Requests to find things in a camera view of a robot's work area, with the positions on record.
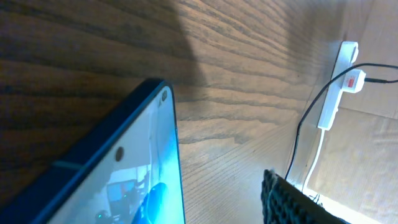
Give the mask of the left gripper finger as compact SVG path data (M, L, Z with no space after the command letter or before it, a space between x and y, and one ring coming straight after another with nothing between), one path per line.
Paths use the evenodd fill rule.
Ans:
M262 215L265 224L345 224L284 178L266 169L261 187Z

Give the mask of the blue Samsung Galaxy smartphone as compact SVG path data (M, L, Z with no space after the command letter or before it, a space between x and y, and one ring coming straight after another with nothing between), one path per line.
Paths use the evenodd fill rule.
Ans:
M2 223L184 223L174 91L147 79L1 210Z

